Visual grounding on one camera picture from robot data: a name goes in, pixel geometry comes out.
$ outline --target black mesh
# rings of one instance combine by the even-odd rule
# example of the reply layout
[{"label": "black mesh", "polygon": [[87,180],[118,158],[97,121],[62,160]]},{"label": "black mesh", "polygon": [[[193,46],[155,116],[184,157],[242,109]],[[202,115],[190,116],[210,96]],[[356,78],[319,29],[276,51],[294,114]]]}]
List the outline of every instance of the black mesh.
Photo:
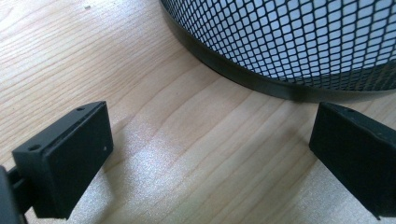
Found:
[{"label": "black mesh", "polygon": [[257,74],[344,91],[396,89],[396,2],[162,0],[207,47]]}]

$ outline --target wood grain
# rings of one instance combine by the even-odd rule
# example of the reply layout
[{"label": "wood grain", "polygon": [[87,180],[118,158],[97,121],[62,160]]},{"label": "wood grain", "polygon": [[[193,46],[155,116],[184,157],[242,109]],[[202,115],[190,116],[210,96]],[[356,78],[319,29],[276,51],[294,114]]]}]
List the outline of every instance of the wood grain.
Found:
[{"label": "wood grain", "polygon": [[[318,105],[213,72],[157,0],[3,0],[0,52],[8,169],[72,108],[109,106],[114,153],[69,220],[31,223],[376,223],[308,148]],[[396,129],[396,95],[346,106]]]}]

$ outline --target black plastic piece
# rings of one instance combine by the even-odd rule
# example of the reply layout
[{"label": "black plastic piece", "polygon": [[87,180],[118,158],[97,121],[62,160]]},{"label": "black plastic piece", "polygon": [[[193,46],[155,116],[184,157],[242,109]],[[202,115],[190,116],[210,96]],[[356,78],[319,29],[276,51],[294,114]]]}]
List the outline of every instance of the black plastic piece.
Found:
[{"label": "black plastic piece", "polygon": [[0,166],[0,223],[38,217],[69,218],[113,151],[106,102],[81,106],[12,151],[16,167]]},{"label": "black plastic piece", "polygon": [[375,217],[396,217],[396,131],[320,103],[309,146]]}]

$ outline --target wooden surface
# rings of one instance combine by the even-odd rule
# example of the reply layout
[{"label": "wooden surface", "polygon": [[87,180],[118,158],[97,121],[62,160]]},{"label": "wooden surface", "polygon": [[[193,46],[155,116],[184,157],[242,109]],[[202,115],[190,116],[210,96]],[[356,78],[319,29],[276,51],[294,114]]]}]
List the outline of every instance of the wooden surface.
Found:
[{"label": "wooden surface", "polygon": [[[99,100],[114,153],[69,220],[31,223],[376,223],[308,148],[318,105],[213,72],[159,1],[0,1],[1,164]],[[396,95],[347,106],[396,129]]]}]

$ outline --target trash can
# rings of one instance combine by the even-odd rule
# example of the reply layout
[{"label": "trash can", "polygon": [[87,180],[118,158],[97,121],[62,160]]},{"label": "trash can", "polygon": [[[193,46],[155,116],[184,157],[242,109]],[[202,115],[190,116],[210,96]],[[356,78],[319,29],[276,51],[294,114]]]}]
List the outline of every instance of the trash can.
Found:
[{"label": "trash can", "polygon": [[197,58],[255,91],[344,102],[396,90],[396,1],[161,2]]}]

